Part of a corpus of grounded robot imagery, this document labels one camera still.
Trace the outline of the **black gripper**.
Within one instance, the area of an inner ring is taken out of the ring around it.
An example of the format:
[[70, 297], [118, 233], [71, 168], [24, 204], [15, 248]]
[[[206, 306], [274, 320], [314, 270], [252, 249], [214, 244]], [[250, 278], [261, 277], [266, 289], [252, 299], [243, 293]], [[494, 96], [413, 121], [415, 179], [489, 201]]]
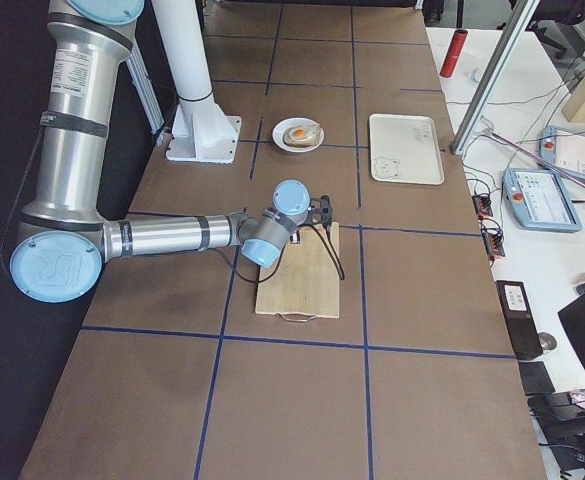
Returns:
[[328, 195], [312, 198], [307, 221], [312, 225], [331, 225], [333, 221], [333, 209]]

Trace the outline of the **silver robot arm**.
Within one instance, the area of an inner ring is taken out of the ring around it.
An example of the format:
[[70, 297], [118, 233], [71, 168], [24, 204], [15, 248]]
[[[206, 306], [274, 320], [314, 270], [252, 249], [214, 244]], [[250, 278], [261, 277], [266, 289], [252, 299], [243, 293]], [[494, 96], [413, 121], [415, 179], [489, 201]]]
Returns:
[[78, 298], [111, 259], [237, 246], [271, 266], [303, 227], [329, 225], [327, 197], [297, 180], [279, 183], [259, 217], [243, 212], [150, 220], [103, 218], [97, 209], [120, 64], [132, 53], [140, 1], [53, 1], [48, 30], [56, 54], [40, 119], [35, 199], [22, 209], [10, 274], [25, 295], [59, 303]]

